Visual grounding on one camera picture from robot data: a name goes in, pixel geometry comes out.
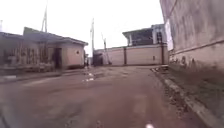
door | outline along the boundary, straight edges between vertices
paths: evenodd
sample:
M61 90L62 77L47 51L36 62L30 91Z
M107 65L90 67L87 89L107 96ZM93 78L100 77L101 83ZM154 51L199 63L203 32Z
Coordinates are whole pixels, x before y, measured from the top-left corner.
M62 51L61 48L55 48L55 50L54 50L55 69L61 69L62 68L61 51Z

curb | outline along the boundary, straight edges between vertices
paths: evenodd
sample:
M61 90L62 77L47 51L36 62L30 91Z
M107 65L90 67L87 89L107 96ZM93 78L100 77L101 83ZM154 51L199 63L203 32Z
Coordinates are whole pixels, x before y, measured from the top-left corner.
M197 116L206 124L209 128L224 128L224 124L218 119L212 112L207 109L203 104L196 101L193 97L190 97L186 92L181 89L170 79L165 78L162 74L157 72L155 69L151 71L169 88L179 93L181 98L184 100L186 105L195 113Z

road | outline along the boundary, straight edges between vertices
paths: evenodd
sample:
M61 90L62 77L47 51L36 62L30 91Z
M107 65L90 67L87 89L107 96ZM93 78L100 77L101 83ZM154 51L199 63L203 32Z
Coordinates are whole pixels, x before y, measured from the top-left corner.
M205 128L171 104L151 67L79 70L1 85L9 128Z

building wall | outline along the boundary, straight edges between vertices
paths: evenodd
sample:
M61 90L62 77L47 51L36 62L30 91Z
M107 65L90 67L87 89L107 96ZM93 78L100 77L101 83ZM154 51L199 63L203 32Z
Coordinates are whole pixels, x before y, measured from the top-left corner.
M84 46L79 44L66 43L62 45L62 66L83 67L84 66Z
M209 66L223 65L224 1L160 0L165 22L170 21L174 50L171 60L186 59Z
M162 64L161 46L160 45L145 45L133 47L119 47L107 49L109 60L114 66L123 65L154 65ZM98 50L97 53L102 53L103 64L108 65L108 57L105 50ZM165 63L168 62L168 54L166 45L164 46Z
M158 44L157 33L160 32L162 34L162 42L166 43L166 32L164 24L152 25L152 38L153 44Z
M24 68L39 64L38 44L15 36L0 35L0 65Z
M160 45L127 47L127 64L128 65L147 65L161 64L162 54Z

white wall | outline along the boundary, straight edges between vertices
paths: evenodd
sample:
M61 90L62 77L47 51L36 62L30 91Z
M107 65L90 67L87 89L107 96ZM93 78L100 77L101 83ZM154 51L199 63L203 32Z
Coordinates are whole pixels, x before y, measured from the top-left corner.
M125 65L124 48L109 48L108 56L112 65L123 66ZM98 50L98 53L103 54L103 64L108 64L108 57L105 50ZM147 45L147 46L135 46L126 47L127 65L153 65L161 64L161 46L160 45ZM164 46L164 59L165 63L168 63L167 46Z
M84 47L79 44L64 44L62 46L63 67L84 66Z
M110 62L113 65L124 65L124 51L123 48L110 48L107 49ZM108 56L103 50L103 64L108 64Z
M191 66L192 60L198 68L217 67L218 69L224 69L224 56L223 56L224 44L214 44L211 46L186 51L170 56L171 61L181 62L182 58L186 58L187 66Z
M161 64L161 47L158 45L127 48L128 65Z

